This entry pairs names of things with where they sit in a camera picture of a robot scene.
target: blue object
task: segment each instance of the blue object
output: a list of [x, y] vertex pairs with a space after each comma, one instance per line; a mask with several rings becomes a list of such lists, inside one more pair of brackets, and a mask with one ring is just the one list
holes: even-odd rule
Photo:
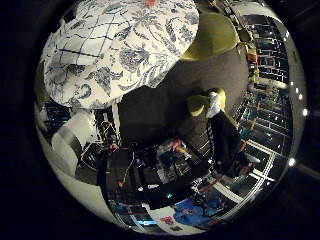
[[[220, 205], [220, 200], [213, 200], [207, 204], [206, 215], [213, 216]], [[175, 205], [176, 212], [173, 218], [181, 224], [189, 226], [199, 226], [211, 220], [210, 217], [204, 216], [204, 209], [200, 206], [194, 205], [191, 199], [186, 199]]]

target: cable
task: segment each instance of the cable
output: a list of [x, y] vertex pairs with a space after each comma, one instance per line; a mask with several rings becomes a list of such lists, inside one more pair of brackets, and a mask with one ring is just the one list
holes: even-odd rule
[[118, 145], [120, 146], [122, 144], [122, 139], [121, 139], [121, 136], [120, 136], [120, 133], [118, 134], [116, 129], [113, 127], [113, 124], [107, 120], [101, 122], [100, 126], [103, 124], [103, 123], [109, 123], [109, 126], [106, 130], [104, 130], [103, 134], [105, 134], [105, 132], [111, 127], [113, 132], [116, 134], [117, 138], [118, 138]]
[[80, 161], [83, 161], [83, 156], [85, 155], [85, 153], [88, 151], [88, 149], [90, 148], [90, 146], [95, 143], [95, 142], [91, 142], [89, 143], [89, 145], [85, 148], [85, 150], [81, 153], [81, 158]]
[[134, 153], [132, 153], [132, 161], [131, 161], [131, 163], [129, 164], [129, 166], [127, 167], [127, 169], [126, 169], [126, 172], [125, 172], [125, 174], [124, 174], [124, 177], [123, 177], [123, 179], [122, 179], [122, 182], [119, 183], [119, 186], [120, 186], [120, 187], [123, 187], [123, 186], [124, 186], [124, 184], [125, 184], [125, 182], [126, 182], [126, 177], [127, 177], [127, 175], [128, 175], [129, 168], [131, 167], [131, 165], [132, 165], [133, 162], [134, 162]]

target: chair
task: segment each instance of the chair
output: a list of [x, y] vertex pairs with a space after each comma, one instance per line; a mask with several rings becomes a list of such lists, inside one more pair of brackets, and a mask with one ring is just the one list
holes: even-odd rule
[[197, 35], [181, 60], [206, 60], [230, 51], [238, 42], [237, 31], [228, 17], [219, 13], [202, 13]]
[[216, 0], [207, 0], [202, 2], [196, 3], [197, 9], [201, 13], [208, 13], [208, 12], [220, 12], [223, 13], [223, 10], [218, 6]]
[[238, 30], [238, 35], [241, 42], [251, 42], [253, 40], [252, 32], [249, 32], [246, 28]]
[[[193, 117], [199, 116], [203, 111], [206, 111], [210, 105], [210, 98], [207, 97], [210, 92], [218, 93], [220, 97], [220, 106], [221, 110], [225, 112], [226, 107], [226, 93], [222, 88], [211, 88], [207, 90], [204, 95], [193, 95], [187, 98], [188, 110]], [[228, 114], [227, 118], [230, 120], [233, 125], [238, 128], [238, 123]]]

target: light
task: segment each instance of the light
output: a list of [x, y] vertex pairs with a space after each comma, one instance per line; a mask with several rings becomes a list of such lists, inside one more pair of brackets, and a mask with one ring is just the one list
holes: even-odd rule
[[295, 164], [296, 164], [296, 160], [294, 158], [290, 158], [288, 162], [289, 167], [293, 167]]
[[302, 110], [302, 115], [303, 116], [308, 116], [308, 114], [309, 114], [308, 109], [305, 108], [305, 109]]

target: floor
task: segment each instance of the floor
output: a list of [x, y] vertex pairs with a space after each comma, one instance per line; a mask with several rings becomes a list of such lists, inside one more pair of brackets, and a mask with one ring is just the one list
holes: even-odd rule
[[240, 105], [248, 84], [244, 51], [233, 49], [207, 61], [178, 62], [155, 89], [141, 87], [124, 96], [119, 104], [120, 131], [124, 142], [151, 141], [176, 130], [180, 134], [203, 132], [204, 115], [192, 119], [185, 99], [212, 87], [227, 95], [226, 112]]

